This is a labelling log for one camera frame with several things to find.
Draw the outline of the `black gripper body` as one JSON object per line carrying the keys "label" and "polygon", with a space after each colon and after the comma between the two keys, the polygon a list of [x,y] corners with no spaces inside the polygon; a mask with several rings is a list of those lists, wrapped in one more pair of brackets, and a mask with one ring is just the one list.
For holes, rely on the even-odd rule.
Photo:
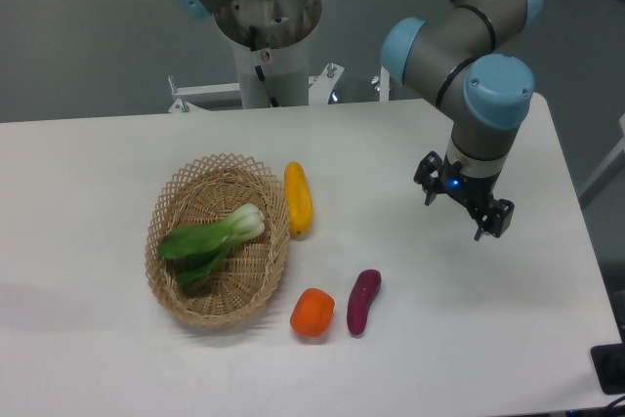
{"label": "black gripper body", "polygon": [[460,162],[450,163],[447,158],[443,159],[438,176],[445,192],[468,210],[485,212],[494,199],[492,192],[498,174],[485,178],[471,177],[462,174],[462,168]]}

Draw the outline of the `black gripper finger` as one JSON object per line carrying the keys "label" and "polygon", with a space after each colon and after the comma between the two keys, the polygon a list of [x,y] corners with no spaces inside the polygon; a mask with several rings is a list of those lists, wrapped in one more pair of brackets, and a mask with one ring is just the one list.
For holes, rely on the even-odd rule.
{"label": "black gripper finger", "polygon": [[474,240],[484,235],[500,238],[511,224],[514,209],[512,201],[494,197],[489,197],[482,207],[472,209],[471,216],[478,225]]}
{"label": "black gripper finger", "polygon": [[443,182],[438,175],[441,169],[442,159],[435,151],[430,151],[417,166],[413,181],[425,193],[426,206],[430,206],[443,193]]}

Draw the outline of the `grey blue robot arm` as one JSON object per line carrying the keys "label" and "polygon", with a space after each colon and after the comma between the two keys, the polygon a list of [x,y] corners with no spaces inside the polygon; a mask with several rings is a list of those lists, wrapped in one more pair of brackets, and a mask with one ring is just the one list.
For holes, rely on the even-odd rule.
{"label": "grey blue robot arm", "polygon": [[[308,102],[307,60],[284,55],[316,29],[320,0],[176,1],[193,18],[213,17],[243,50],[238,79],[245,106]],[[382,45],[381,65],[453,123],[445,154],[427,154],[416,169],[427,200],[448,195],[468,211],[478,235],[497,237],[512,221],[514,204],[493,190],[535,90],[528,66],[498,48],[536,19],[543,0],[449,2],[452,12],[438,25],[398,22]]]}

